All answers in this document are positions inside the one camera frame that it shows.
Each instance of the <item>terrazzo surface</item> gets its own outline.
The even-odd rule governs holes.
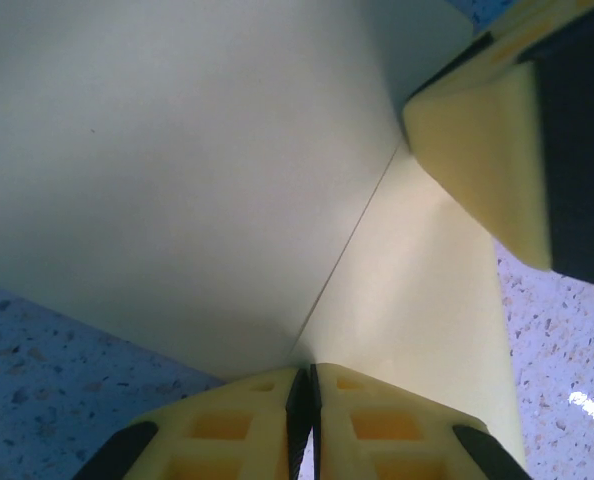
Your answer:
[[[481,29],[511,2],[453,3]],[[594,286],[498,256],[529,473],[594,480]],[[139,413],[218,385],[0,290],[0,480],[71,478]]]

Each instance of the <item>yellow plastic piece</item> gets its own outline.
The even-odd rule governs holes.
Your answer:
[[[152,411],[159,431],[125,480],[287,480],[286,400],[296,368]]]
[[[481,421],[339,365],[317,374],[322,480],[486,480],[452,431]]]
[[[404,108],[422,167],[515,256],[551,266],[537,91],[517,56],[594,7],[591,0],[523,0],[490,32],[494,43]]]

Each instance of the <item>speckled countertop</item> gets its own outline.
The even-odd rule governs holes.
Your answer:
[[[483,25],[511,2],[453,3]],[[529,473],[594,480],[594,286],[498,254]],[[0,480],[70,478],[136,415],[218,384],[0,290]]]

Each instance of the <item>blue speckled surface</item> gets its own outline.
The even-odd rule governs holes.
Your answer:
[[[508,0],[453,0],[485,25]],[[218,385],[0,290],[0,480],[66,479],[138,414]]]

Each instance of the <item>black plastic edge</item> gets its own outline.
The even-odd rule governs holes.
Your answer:
[[[453,432],[488,480],[531,480],[495,437],[467,425],[455,425]]]
[[[308,435],[312,427],[314,406],[308,371],[300,369],[286,401],[286,428],[288,434],[288,473],[290,480],[297,480],[304,458]]]
[[[594,9],[518,62],[535,67],[552,269],[594,283]]]
[[[494,41],[495,40],[493,39],[493,36],[490,32],[486,32],[483,35],[481,35],[477,40],[475,40],[473,43],[471,43],[464,51],[462,51],[459,55],[457,55],[450,62],[448,62],[448,64],[445,67],[443,67],[435,75],[433,75],[428,80],[426,80],[424,83],[422,83],[421,86],[419,88],[417,88],[408,97],[408,100],[413,98],[415,95],[417,95],[422,90],[425,90],[426,88],[431,86],[436,81],[440,80],[442,77],[445,77],[446,75],[451,73],[453,70],[456,70],[457,68],[459,68],[461,65],[466,63],[471,58],[475,57],[476,55],[478,55],[481,52],[483,52],[484,50],[486,50],[488,47],[490,47],[494,43]]]
[[[321,389],[317,365],[310,366],[310,383],[312,385],[313,414],[313,465],[315,467],[315,480],[321,477]]]
[[[86,462],[73,480],[122,480],[157,434],[153,422],[118,431]]]

